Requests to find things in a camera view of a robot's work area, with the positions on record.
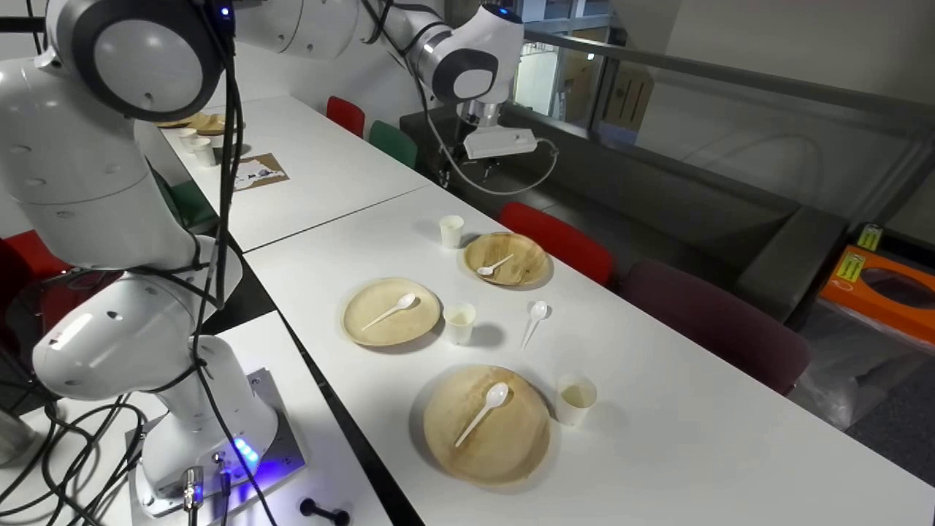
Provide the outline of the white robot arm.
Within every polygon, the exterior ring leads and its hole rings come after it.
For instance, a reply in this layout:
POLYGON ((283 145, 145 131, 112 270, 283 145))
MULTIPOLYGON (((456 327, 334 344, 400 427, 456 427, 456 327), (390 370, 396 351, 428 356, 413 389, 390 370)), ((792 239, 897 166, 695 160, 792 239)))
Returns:
POLYGON ((277 413, 234 351, 199 329, 242 265, 223 234, 172 217, 134 126, 178 122, 223 96, 220 173, 234 176, 237 49, 336 55, 359 14, 440 99, 505 99, 524 43, 510 0, 483 0, 459 27, 421 0, 47 0, 51 46, 0 64, 4 189, 58 261, 115 277, 33 348, 35 373, 80 401, 159 395, 168 414, 140 468, 161 497, 193 471, 254 477, 277 413))

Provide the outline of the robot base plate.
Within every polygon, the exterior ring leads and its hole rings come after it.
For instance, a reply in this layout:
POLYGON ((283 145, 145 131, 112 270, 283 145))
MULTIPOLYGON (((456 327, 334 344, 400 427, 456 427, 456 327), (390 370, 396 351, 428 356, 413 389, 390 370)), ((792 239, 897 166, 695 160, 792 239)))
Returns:
POLYGON ((266 369, 250 373, 253 389, 276 410, 277 432, 266 454, 254 454, 245 439, 237 442, 257 489, 241 474, 237 464, 216 477, 207 477, 215 495, 204 495, 196 512, 185 508, 185 497, 156 497, 145 477, 134 477, 130 489, 131 526, 237 526, 237 519, 289 481, 304 468, 302 443, 286 420, 283 397, 266 369))

